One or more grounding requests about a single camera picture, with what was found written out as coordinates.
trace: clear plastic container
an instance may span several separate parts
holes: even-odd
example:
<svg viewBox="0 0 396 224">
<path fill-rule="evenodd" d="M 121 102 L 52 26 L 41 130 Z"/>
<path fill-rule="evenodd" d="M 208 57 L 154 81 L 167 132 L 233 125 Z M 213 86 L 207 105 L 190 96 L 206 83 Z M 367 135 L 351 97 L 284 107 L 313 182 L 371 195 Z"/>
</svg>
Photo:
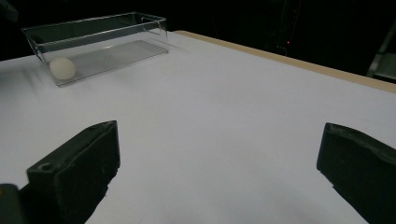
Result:
<svg viewBox="0 0 396 224">
<path fill-rule="evenodd" d="M 138 12 L 21 30 L 57 86 L 169 52 L 166 18 Z"/>
</svg>

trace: white table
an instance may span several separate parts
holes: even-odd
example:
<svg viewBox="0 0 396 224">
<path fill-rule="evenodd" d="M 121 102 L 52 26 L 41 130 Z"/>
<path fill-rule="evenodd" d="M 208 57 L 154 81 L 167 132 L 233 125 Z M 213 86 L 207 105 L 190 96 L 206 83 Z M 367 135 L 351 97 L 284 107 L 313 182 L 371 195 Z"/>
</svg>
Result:
<svg viewBox="0 0 396 224">
<path fill-rule="evenodd" d="M 0 183 L 116 120 L 121 166 L 88 223 L 366 223 L 316 168 L 326 122 L 396 147 L 396 94 L 179 33 L 170 52 L 59 88 L 0 63 Z"/>
</svg>

